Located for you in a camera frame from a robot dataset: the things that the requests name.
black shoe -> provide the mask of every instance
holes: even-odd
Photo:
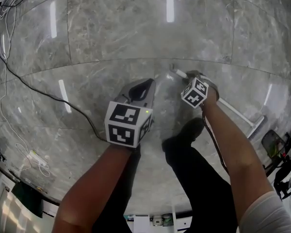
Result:
[[[180,133],[162,143],[162,149],[165,152],[179,146],[190,146],[192,142],[202,133],[204,129],[204,121],[201,118],[194,118],[188,121],[181,129]]]
[[[205,125],[202,118],[193,118],[182,127],[180,133],[176,137],[182,142],[191,144],[199,137],[204,127]]]

marble floor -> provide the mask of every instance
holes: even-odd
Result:
[[[4,25],[0,29],[4,42]],[[172,205],[177,211],[190,209],[161,141],[201,111],[180,101],[184,86],[170,64],[202,71],[251,121],[267,116],[252,141],[263,163],[269,161],[260,144],[263,135],[269,129],[280,136],[291,131],[291,0],[24,0],[17,8],[8,64],[28,83],[58,97],[63,80],[69,101],[101,131],[108,103],[123,85],[156,80],[155,123],[143,140],[127,214],[165,213]],[[0,97],[4,74],[0,62]],[[29,90],[10,73],[7,80],[3,113],[50,167],[50,177],[35,164],[20,176],[60,200],[107,144],[78,112],[69,113],[64,104]],[[244,133],[249,131],[248,124],[222,108]],[[0,112],[0,147],[7,166],[16,171],[28,165],[18,142]],[[194,147],[228,180],[206,130]]]

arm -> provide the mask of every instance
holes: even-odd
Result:
[[[110,145],[63,198],[53,233],[91,232],[129,159],[125,147]]]
[[[237,220],[240,222],[248,207],[273,188],[247,137],[216,104],[212,88],[209,88],[203,110],[229,172]]]

power cord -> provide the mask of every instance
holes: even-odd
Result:
[[[203,120],[204,120],[204,125],[205,125],[205,127],[206,127],[206,129],[207,129],[207,131],[208,131],[208,133],[209,133],[209,135],[210,135],[210,137],[212,138],[212,141],[213,141],[213,144],[214,144],[214,146],[215,146],[215,149],[217,150],[217,153],[218,153],[219,158],[220,158],[221,165],[222,165],[222,167],[224,168],[224,170],[225,170],[225,171],[227,172],[227,174],[228,174],[228,170],[227,170],[227,167],[226,167],[226,165],[225,165],[225,163],[224,163],[223,157],[222,157],[222,155],[221,155],[221,152],[220,152],[219,146],[218,146],[217,141],[216,141],[216,139],[214,138],[214,136],[213,136],[213,134],[212,134],[212,132],[211,132],[211,130],[210,130],[208,124],[207,124],[207,121],[206,121],[206,117],[205,117],[204,112],[203,112]]]
[[[101,141],[104,141],[104,142],[107,142],[106,139],[102,138],[100,135],[99,135],[99,132],[98,130],[96,129],[96,127],[94,126],[94,123],[92,122],[92,120],[88,117],[87,114],[85,114],[81,109],[77,108],[75,105],[71,104],[70,102],[64,100],[64,99],[60,99],[58,97],[56,97],[55,95],[51,95],[51,94],[48,94],[48,93],[45,93],[43,91],[40,91],[39,89],[36,89],[32,86],[30,86],[29,84],[27,84],[25,81],[23,81],[23,79],[21,77],[19,77],[16,73],[14,73],[10,68],[9,66],[7,65],[7,63],[5,62],[5,60],[0,56],[0,59],[4,62],[6,68],[9,70],[9,72],[11,72],[15,77],[17,77],[25,86],[27,86],[30,90],[33,90],[37,93],[40,93],[44,96],[47,96],[55,101],[58,101],[58,102],[63,102],[63,103],[66,103],[68,104],[71,108],[75,109],[76,111],[78,111],[79,113],[81,113],[86,119],[87,121],[89,122],[89,124],[91,125],[93,131],[94,131],[94,134],[95,136],[101,140]]]
[[[18,2],[17,4],[15,4],[17,1],[18,1],[18,0],[2,0],[2,1],[1,1],[1,4],[0,4],[0,7],[2,7],[2,8],[0,9],[0,20],[5,19],[5,27],[6,27],[7,38],[8,38],[8,48],[6,49],[6,48],[4,47],[4,42],[5,42],[4,35],[2,36],[2,40],[3,40],[3,51],[4,51],[4,54],[2,54],[2,52],[1,52],[1,49],[2,49],[2,47],[1,47],[1,34],[0,34],[0,59],[5,63],[5,82],[4,82],[4,83],[5,83],[5,94],[0,98],[0,110],[1,110],[1,114],[2,114],[3,118],[5,118],[5,120],[7,121],[7,123],[8,123],[8,125],[9,125],[10,129],[11,129],[11,130],[16,134],[16,136],[17,136],[17,137],[18,137],[18,138],[23,142],[23,144],[24,144],[24,145],[21,144],[21,143],[16,143],[16,144],[15,144],[17,150],[18,150],[18,151],[19,151],[19,152],[20,152],[20,153],[25,157],[25,159],[27,159],[28,162],[29,162],[29,166],[28,166],[28,167],[23,168],[23,166],[22,166],[22,168],[21,168],[20,171],[23,171],[23,170],[27,170],[27,169],[29,169],[29,168],[32,168],[31,161],[30,161],[30,159],[28,158],[28,156],[29,156],[29,148],[28,148],[28,146],[27,146],[25,140],[24,140],[23,138],[21,138],[21,137],[17,134],[17,132],[12,128],[12,126],[11,126],[9,120],[4,116],[3,111],[2,111],[2,99],[7,95],[7,89],[6,89],[6,82],[7,82],[7,69],[8,69],[12,74],[14,74],[17,78],[19,78],[19,79],[21,80],[21,82],[22,82],[23,84],[25,84],[25,85],[26,85],[28,88],[30,88],[31,90],[34,90],[34,91],[36,91],[36,92],[38,92],[38,93],[41,93],[41,94],[43,94],[43,95],[45,95],[45,96],[48,96],[48,97],[50,97],[50,98],[52,98],[52,99],[54,99],[54,100],[56,100],[56,101],[61,101],[61,102],[65,102],[65,103],[69,104],[70,107],[74,108],[75,110],[77,110],[79,113],[81,113],[83,116],[86,117],[86,119],[89,121],[90,125],[92,126],[95,135],[96,135],[100,140],[102,140],[102,141],[106,141],[106,140],[103,139],[102,137],[100,137],[100,135],[99,135],[99,133],[97,132],[97,130],[96,130],[96,128],[95,128],[93,122],[92,122],[92,121],[90,120],[90,118],[89,118],[85,113],[83,113],[81,110],[79,110],[78,108],[76,108],[76,107],[75,107],[74,105],[72,105],[71,103],[68,103],[67,101],[64,101],[64,100],[59,99],[59,98],[57,98],[57,97],[55,97],[55,96],[53,96],[53,95],[46,94],[46,93],[41,92],[41,91],[39,91],[39,90],[37,90],[37,89],[35,89],[35,88],[30,87],[30,86],[29,86],[28,84],[26,84],[26,83],[25,83],[25,82],[24,82],[24,81],[23,81],[23,80],[22,80],[18,75],[16,75],[14,72],[12,72],[11,69],[8,67],[8,65],[7,65],[7,59],[8,59],[8,57],[9,57],[9,55],[10,55],[11,39],[12,39],[12,36],[13,36],[13,33],[14,33],[15,24],[16,24],[16,7],[17,7],[19,4],[21,4],[24,0],[21,0],[20,2]],[[10,34],[9,29],[8,29],[7,18],[8,18],[8,14],[9,14],[9,11],[10,11],[11,8],[14,8],[14,22],[13,22],[12,31],[11,31],[11,34]],[[21,147],[25,150],[25,152],[26,152],[27,155],[24,154],[24,152],[19,148],[19,146],[21,146]],[[46,176],[46,177],[49,177],[49,176],[50,176],[50,172],[49,172],[49,167],[48,167],[48,166],[42,166],[42,168],[44,168],[45,171],[48,173],[48,175],[46,175],[45,173],[42,172],[39,163],[36,163],[36,162],[33,162],[33,163],[39,165],[39,170],[40,170],[40,172],[41,172],[44,176]]]
[[[4,4],[4,5],[1,5],[1,4],[0,4],[0,6],[1,6],[1,7],[10,7],[10,8],[12,8],[12,7],[17,7],[17,6],[19,6],[23,1],[24,1],[24,0],[21,0],[18,4],[14,4],[14,5],[5,5],[5,4]]]

black pants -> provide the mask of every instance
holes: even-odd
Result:
[[[174,170],[192,206],[193,219],[186,233],[210,229],[236,232],[238,224],[230,185],[190,144],[172,137],[163,142],[162,148],[167,163]],[[123,214],[131,197],[139,160],[140,149],[130,156],[110,199],[93,226],[93,232],[131,233]]]

